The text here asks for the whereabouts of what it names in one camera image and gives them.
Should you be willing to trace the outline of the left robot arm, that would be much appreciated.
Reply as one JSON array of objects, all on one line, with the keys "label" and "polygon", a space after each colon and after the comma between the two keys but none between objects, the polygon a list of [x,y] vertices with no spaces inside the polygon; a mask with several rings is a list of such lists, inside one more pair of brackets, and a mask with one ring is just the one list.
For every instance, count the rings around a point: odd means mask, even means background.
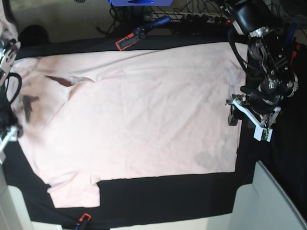
[{"label": "left robot arm", "polygon": [[[226,0],[224,10],[232,27],[228,32],[230,47],[251,85],[240,88],[231,105],[264,129],[269,129],[281,111],[280,103],[298,90],[298,77],[286,54],[287,42],[278,32],[281,24],[262,0]],[[238,53],[235,35],[248,37],[248,53],[258,62],[255,67]]]}]

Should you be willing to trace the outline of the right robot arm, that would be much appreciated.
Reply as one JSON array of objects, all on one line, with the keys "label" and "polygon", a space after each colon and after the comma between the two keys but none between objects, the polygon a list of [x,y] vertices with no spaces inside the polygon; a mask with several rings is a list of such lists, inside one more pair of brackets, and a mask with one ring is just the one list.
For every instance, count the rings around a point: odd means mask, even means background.
[{"label": "right robot arm", "polygon": [[[10,141],[16,141],[22,135],[22,127],[12,111],[12,104],[20,93],[22,78],[11,72],[16,56],[21,47],[18,31],[8,0],[0,2],[0,147]],[[17,81],[13,96],[7,96],[11,78]]]}]

